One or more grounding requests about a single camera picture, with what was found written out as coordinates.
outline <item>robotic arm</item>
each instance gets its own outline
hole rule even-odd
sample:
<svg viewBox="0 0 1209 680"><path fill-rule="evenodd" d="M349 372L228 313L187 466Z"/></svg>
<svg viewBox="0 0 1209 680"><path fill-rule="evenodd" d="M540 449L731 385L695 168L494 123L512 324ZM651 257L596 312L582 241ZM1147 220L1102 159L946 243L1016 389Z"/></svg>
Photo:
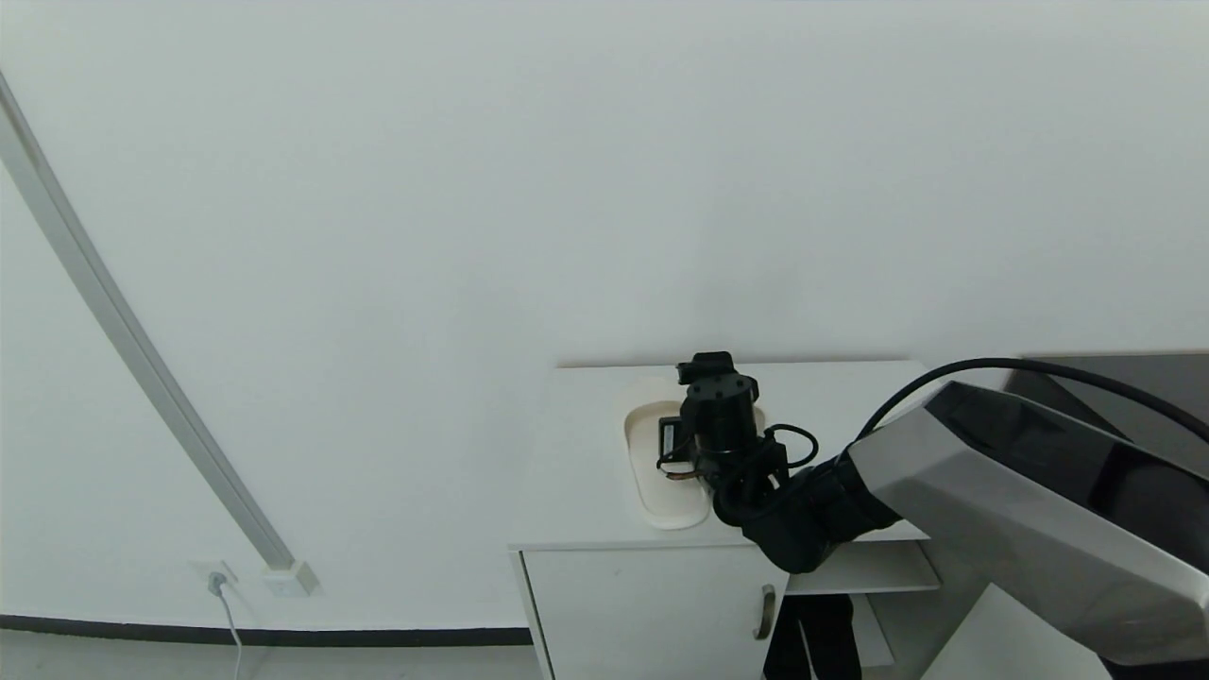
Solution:
<svg viewBox="0 0 1209 680"><path fill-rule="evenodd" d="M688 390L676 449L713 490L718 518L781 569L812 571L840 543L906 518L1100 655L1115 679L1209 679L1209 482L1035 402L960 382L879 427L919 387L967 368L1088 382L1209 442L1190 414L1077 369L976 359L912 382L839 456L805 467L817 442L785 425L758 432L759 386L729 353L677 368ZM789 462L780 431L814 451Z"/></svg>

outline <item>floor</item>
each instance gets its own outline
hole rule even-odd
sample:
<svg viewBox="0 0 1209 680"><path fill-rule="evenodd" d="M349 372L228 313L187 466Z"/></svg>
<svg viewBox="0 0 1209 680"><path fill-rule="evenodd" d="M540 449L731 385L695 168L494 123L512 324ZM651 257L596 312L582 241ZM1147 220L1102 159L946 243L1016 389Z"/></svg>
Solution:
<svg viewBox="0 0 1209 680"><path fill-rule="evenodd" d="M2 680L229 680L235 647L0 632ZM538 680L533 647L247 647L239 680Z"/></svg>

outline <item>cabinet top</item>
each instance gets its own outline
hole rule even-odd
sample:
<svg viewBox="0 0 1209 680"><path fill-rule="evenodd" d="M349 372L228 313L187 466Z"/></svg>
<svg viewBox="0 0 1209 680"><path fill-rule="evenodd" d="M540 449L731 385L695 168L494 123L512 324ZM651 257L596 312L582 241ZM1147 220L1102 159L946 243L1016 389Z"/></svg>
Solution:
<svg viewBox="0 0 1209 680"><path fill-rule="evenodd" d="M757 407L768 425L787 422L820 443L815 462L839 455L891 394L925 371L914 361L740 364L759 381ZM546 393L521 494L510 549L654 548L745 544L713 513L688 529L660 530L643 518L625 438L629 413L653 400L679 402L671 365L556 369ZM783 440L791 459L804 444ZM650 465L654 466L652 457ZM861 541L927 536L907 521Z"/></svg>

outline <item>cabinet handle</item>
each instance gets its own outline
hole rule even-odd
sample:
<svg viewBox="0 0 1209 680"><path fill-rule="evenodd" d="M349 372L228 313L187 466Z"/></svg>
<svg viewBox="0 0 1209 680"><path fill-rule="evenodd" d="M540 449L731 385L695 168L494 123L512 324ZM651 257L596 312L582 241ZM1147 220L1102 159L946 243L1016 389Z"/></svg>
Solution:
<svg viewBox="0 0 1209 680"><path fill-rule="evenodd" d="M776 615L776 588L764 586L764 609L759 617L759 628L752 630L757 640L764 640L773 632L773 618Z"/></svg>

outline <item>cabinet door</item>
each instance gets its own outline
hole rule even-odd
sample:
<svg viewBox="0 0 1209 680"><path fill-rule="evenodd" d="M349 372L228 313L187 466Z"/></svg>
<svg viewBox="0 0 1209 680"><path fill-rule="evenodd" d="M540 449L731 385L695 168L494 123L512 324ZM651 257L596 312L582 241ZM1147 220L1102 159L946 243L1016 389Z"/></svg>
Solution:
<svg viewBox="0 0 1209 680"><path fill-rule="evenodd" d="M764 587L780 609L788 581L754 546L526 552L525 566L555 680L757 680Z"/></svg>

